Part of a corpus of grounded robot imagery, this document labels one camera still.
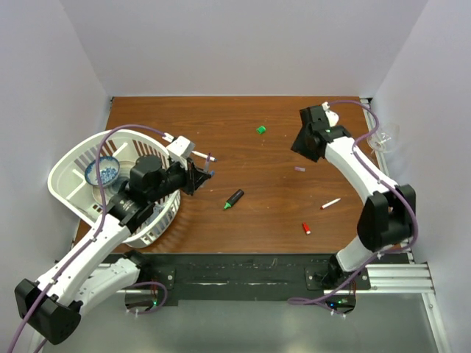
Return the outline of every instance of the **black marker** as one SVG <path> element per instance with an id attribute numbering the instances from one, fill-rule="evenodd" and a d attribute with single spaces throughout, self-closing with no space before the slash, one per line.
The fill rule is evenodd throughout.
<path id="1" fill-rule="evenodd" d="M 234 195 L 232 195 L 227 201 L 226 205 L 224 206 L 224 209 L 231 208 L 236 202 L 244 195 L 244 192 L 242 189 L 238 189 Z"/>

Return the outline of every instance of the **white marker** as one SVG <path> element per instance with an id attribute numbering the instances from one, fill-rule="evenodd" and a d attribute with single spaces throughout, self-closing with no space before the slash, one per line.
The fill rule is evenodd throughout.
<path id="1" fill-rule="evenodd" d="M 327 208 L 327 207 L 329 207 L 329 206 L 332 206 L 333 204 L 336 204 L 336 203 L 339 202 L 339 201 L 340 201 L 340 199 L 335 199 L 335 200 L 333 200 L 333 201 L 331 201 L 331 202 L 328 202 L 327 204 L 323 204 L 323 205 L 321 206 L 321 210 L 323 210 L 323 209 L 325 209 L 325 208 Z"/>
<path id="2" fill-rule="evenodd" d="M 195 156 L 198 156 L 198 157 L 201 157 L 201 158 L 205 158 L 205 159 L 208 158 L 208 155 L 207 155 L 207 154 L 204 154 L 204 153 L 201 153 L 201 152 L 191 151 L 191 153 L 193 153 Z M 216 161 L 217 161 L 217 159 L 214 158 L 214 157 L 209 157 L 209 160 L 210 160 L 211 162 L 216 162 Z"/>

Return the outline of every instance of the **blue and white bowl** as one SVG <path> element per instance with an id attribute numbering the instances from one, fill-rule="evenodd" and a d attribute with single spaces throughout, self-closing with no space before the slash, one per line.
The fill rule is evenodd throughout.
<path id="1" fill-rule="evenodd" d="M 100 175 L 104 188 L 113 184 L 119 177 L 119 161 L 111 156 L 100 157 Z M 95 161 L 85 169 L 85 181 L 92 186 L 98 186 Z"/>

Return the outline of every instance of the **wooden tabletop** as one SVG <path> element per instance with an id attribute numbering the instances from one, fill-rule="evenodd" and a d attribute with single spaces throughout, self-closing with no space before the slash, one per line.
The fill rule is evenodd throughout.
<path id="1" fill-rule="evenodd" d="M 356 234 L 361 201 L 341 173 L 326 160 L 314 163 L 290 150 L 301 127 L 299 110 L 352 97 L 122 97 L 115 98 L 107 128 L 152 126 L 183 135 L 196 150 L 217 158 L 216 173 L 194 196 L 182 193 L 176 218 L 142 252 L 337 252 Z M 334 109 L 353 137 L 367 131 L 360 107 Z M 259 135 L 255 130 L 265 126 Z M 165 143 L 157 135 L 159 142 Z M 366 142 L 361 148 L 369 153 Z M 200 166 L 205 160 L 194 158 Z M 305 172 L 294 167 L 305 168 Z M 229 210 L 227 198 L 245 195 Z M 326 210 L 324 203 L 341 198 Z M 302 223 L 312 233 L 306 235 Z M 89 227 L 81 221 L 77 240 Z M 120 245 L 116 252 L 130 248 Z"/>

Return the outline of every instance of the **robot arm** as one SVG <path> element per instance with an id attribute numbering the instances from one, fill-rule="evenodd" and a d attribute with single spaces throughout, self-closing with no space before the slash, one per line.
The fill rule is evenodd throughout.
<path id="1" fill-rule="evenodd" d="M 194 144 L 179 137 L 167 149 L 171 164 L 163 168 L 159 157 L 139 157 L 130 179 L 113 196 L 101 232 L 95 236 L 101 216 L 87 235 L 53 268 L 37 281 L 21 281 L 15 289 L 18 311 L 23 318 L 45 289 L 28 323 L 52 344 L 63 342 L 77 328 L 81 315 L 117 290 L 138 281 L 146 261 L 138 254 L 125 255 L 107 270 L 91 277 L 98 265 L 152 215 L 155 202 L 182 190 L 193 195 L 211 175 L 196 167 L 188 156 Z M 70 260 L 57 280 L 57 271 Z"/>
<path id="2" fill-rule="evenodd" d="M 411 237 L 412 222 L 404 205 L 380 184 L 353 155 L 354 140 L 328 104 L 300 111 L 302 128 L 291 149 L 317 162 L 320 157 L 332 163 L 355 188 L 364 204 L 357 225 L 357 236 L 330 259 L 323 285 L 333 287 L 342 277 L 360 268 L 373 253 Z M 415 212 L 415 192 L 409 185 L 398 185 L 383 174 L 359 150 L 361 160 L 380 180 L 396 188 Z"/>

